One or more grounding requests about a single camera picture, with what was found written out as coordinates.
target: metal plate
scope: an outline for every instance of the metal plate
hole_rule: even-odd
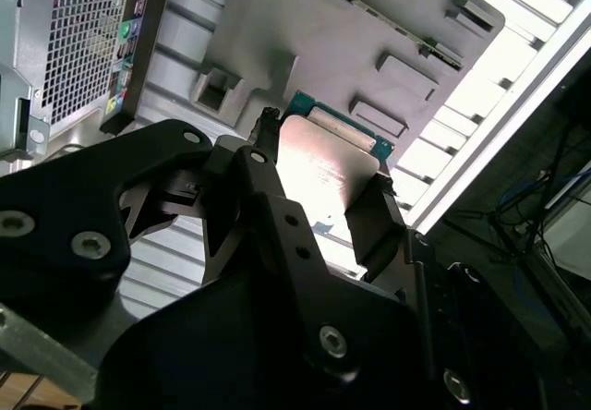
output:
[[[402,156],[504,20],[482,0],[469,0],[494,24],[480,37],[445,17],[453,0],[360,1],[376,11],[347,0],[228,0],[203,62],[242,78],[238,92],[253,92],[250,103],[229,103],[214,115],[247,135],[260,115],[253,101],[282,108],[301,90],[366,127],[379,127],[396,145],[393,160]],[[453,52],[461,70],[420,54],[419,44],[428,38],[444,46],[440,51]],[[399,66],[382,67],[389,57]],[[418,81],[430,85],[420,94]],[[380,113],[377,126],[352,112],[359,101]],[[402,133],[400,125],[407,126]]]
[[[342,216],[380,167],[373,156],[297,115],[283,123],[277,161],[285,195],[302,204],[312,224]]]

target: usb port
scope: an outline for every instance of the usb port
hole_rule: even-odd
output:
[[[138,3],[139,3],[138,16],[143,16],[144,10],[145,10],[145,7],[146,7],[146,0],[140,0],[140,1],[138,1]]]

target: ventilation slot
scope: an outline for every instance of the ventilation slot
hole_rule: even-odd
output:
[[[107,92],[126,0],[54,0],[42,106],[51,124]]]

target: wire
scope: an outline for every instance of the wire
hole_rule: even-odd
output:
[[[587,200],[584,200],[584,199],[581,199],[581,198],[577,198],[576,196],[567,196],[567,198],[568,199],[578,200],[579,202],[582,202],[582,203],[584,203],[584,204],[586,204],[586,205],[588,205],[588,206],[591,207],[591,202],[589,202]]]

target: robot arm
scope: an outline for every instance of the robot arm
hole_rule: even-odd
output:
[[[346,212],[366,279],[330,272],[269,147],[166,121],[0,179],[0,348],[42,346],[93,410],[585,406],[476,271],[404,226],[389,177]],[[179,214],[204,221],[206,284],[127,330],[95,384],[67,339],[97,331],[130,242]],[[59,342],[15,336],[34,326]]]

